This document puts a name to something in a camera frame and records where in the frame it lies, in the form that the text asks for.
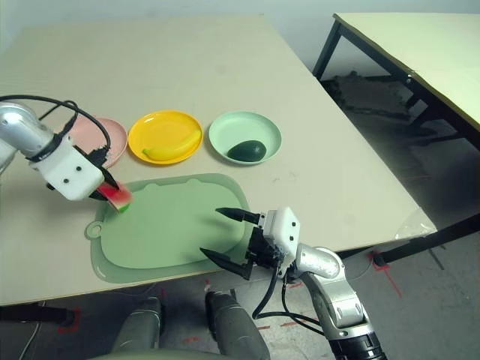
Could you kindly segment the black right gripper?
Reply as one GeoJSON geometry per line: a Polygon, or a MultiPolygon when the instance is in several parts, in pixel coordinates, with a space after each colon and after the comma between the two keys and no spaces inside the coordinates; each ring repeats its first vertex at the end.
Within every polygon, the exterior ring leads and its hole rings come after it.
{"type": "Polygon", "coordinates": [[[200,251],[218,267],[241,276],[246,281],[251,279],[252,267],[261,266],[265,269],[276,269],[283,256],[278,248],[264,236],[261,220],[265,219],[263,214],[255,214],[241,208],[216,208],[216,212],[238,222],[253,224],[249,244],[245,254],[246,263],[238,264],[233,262],[227,255],[217,251],[200,248],[200,251]]]}

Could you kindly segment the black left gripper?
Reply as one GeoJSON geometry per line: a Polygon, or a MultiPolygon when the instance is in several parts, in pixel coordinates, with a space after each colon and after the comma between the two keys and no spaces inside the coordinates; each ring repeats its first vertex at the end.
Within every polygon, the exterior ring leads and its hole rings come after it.
{"type": "MultiPolygon", "coordinates": [[[[105,145],[103,147],[93,149],[89,153],[81,149],[78,145],[75,145],[74,148],[96,167],[100,167],[100,171],[102,172],[104,180],[107,184],[117,190],[119,189],[117,181],[113,178],[113,176],[109,173],[107,169],[104,169],[102,167],[107,161],[107,153],[109,151],[108,146],[105,145]]],[[[99,190],[93,191],[89,195],[89,198],[99,201],[107,201],[107,198],[99,190]]]]}

